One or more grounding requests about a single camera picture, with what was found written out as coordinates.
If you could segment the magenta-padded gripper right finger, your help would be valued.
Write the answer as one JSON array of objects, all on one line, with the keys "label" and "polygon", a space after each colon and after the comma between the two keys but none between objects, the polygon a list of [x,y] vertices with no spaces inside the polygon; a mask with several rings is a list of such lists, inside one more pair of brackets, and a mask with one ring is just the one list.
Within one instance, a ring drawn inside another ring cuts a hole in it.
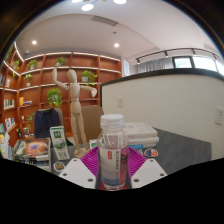
[{"label": "magenta-padded gripper right finger", "polygon": [[166,176],[166,172],[154,159],[146,159],[136,150],[129,149],[127,188],[146,186]]}]

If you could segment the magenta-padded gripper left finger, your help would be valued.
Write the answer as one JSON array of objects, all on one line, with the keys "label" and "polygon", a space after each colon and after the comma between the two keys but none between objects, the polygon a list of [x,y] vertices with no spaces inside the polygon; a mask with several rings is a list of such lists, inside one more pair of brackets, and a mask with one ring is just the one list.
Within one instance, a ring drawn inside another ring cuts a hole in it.
[{"label": "magenta-padded gripper left finger", "polygon": [[98,148],[94,147],[80,159],[73,158],[60,177],[81,187],[95,189],[98,173]]}]

